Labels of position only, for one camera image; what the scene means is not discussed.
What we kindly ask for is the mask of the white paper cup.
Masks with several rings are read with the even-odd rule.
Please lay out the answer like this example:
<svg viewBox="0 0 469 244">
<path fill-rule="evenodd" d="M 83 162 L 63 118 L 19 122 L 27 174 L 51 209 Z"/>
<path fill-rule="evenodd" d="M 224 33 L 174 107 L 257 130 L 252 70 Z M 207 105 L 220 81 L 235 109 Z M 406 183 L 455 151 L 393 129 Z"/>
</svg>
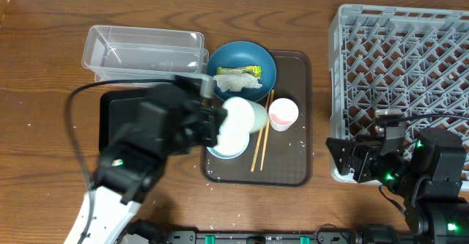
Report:
<svg viewBox="0 0 469 244">
<path fill-rule="evenodd" d="M 222 108 L 227 116 L 221 125 L 223 132 L 255 133 L 267 125 L 267 110 L 264 106 L 241 97 L 231 97 Z"/>
</svg>

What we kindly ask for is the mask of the light blue rice bowl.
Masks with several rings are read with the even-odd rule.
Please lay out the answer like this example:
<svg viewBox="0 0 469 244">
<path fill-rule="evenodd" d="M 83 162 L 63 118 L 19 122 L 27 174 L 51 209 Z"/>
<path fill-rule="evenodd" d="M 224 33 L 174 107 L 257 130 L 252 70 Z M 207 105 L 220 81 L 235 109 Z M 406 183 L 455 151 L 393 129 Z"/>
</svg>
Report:
<svg viewBox="0 0 469 244">
<path fill-rule="evenodd" d="M 249 132 L 222 127 L 217 135 L 217 144 L 214 147 L 208 147 L 207 151 L 222 160 L 236 158 L 246 150 L 249 140 Z"/>
</svg>

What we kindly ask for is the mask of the white napkin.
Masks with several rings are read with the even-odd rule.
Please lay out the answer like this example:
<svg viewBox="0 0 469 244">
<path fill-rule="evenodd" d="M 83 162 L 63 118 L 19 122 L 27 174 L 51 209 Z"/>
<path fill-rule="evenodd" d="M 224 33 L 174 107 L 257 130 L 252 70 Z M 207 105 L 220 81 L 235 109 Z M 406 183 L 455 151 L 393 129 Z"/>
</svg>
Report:
<svg viewBox="0 0 469 244">
<path fill-rule="evenodd" d="M 259 89 L 262 87 L 258 79 L 248 73 L 215 75 L 214 79 L 222 92 L 240 92 L 244 88 Z"/>
</svg>

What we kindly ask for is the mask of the green snack wrapper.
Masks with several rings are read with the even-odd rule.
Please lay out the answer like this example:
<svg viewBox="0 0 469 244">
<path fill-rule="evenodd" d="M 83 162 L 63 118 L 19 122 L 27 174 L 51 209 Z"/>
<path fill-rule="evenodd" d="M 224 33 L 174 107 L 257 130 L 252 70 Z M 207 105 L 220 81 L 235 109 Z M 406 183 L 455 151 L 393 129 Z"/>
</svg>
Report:
<svg viewBox="0 0 469 244">
<path fill-rule="evenodd" d="M 228 75 L 228 74 L 250 74 L 255 78 L 262 77 L 262 67 L 259 65 L 249 65 L 244 67 L 218 67 L 216 70 L 217 75 Z"/>
</svg>

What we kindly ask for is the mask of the dark blue plate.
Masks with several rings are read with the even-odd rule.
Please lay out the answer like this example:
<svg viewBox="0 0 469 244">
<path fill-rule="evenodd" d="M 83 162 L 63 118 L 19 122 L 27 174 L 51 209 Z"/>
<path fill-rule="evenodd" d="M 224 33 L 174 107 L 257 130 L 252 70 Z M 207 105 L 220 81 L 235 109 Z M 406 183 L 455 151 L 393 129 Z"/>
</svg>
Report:
<svg viewBox="0 0 469 244">
<path fill-rule="evenodd" d="M 206 74 L 216 75 L 218 67 L 238 68 L 249 65 L 259 65 L 262 68 L 262 76 L 259 79 L 261 88 L 243 88 L 240 92 L 222 92 L 219 87 L 215 86 L 213 94 L 220 100 L 242 97 L 257 102 L 265 98 L 276 83 L 277 67 L 273 57 L 261 45 L 248 41 L 235 41 L 221 46 L 209 58 Z"/>
</svg>

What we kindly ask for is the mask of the pink stained paper cup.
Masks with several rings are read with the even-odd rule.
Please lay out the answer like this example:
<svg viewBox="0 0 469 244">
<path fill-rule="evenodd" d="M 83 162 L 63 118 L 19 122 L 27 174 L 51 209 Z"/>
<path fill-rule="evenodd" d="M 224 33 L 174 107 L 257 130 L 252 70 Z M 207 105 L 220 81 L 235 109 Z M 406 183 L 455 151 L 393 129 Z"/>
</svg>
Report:
<svg viewBox="0 0 469 244">
<path fill-rule="evenodd" d="M 268 110 L 270 126 L 279 132 L 287 130 L 299 116 L 295 102 L 287 98 L 279 98 L 272 102 Z"/>
</svg>

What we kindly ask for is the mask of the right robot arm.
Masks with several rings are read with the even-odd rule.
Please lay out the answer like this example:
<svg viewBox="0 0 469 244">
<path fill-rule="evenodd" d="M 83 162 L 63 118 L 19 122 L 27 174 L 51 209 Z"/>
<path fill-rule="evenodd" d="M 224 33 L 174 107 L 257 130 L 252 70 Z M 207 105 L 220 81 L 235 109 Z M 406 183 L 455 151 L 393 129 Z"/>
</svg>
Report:
<svg viewBox="0 0 469 244">
<path fill-rule="evenodd" d="M 405 128 L 384 127 L 379 136 L 354 140 L 328 138 L 326 145 L 338 171 L 357 183 L 380 182 L 404 204 L 414 243 L 467 243 L 468 201 L 460 197 L 466 157 L 462 139 L 447 130 L 424 128 L 412 158 L 405 160 Z"/>
</svg>

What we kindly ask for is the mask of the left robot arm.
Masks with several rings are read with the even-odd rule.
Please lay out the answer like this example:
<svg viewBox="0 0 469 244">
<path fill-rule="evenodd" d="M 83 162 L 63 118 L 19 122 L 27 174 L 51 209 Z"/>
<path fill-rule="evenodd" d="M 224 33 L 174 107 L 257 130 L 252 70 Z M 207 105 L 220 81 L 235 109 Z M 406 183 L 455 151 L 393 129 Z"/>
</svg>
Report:
<svg viewBox="0 0 469 244">
<path fill-rule="evenodd" d="M 226 116 L 226 109 L 204 105 L 191 86 L 158 84 L 140 99 L 136 121 L 123 124 L 101 151 L 93 173 L 70 130 L 87 194 L 67 243 L 115 243 L 163 176 L 169 156 L 214 147 Z"/>
</svg>

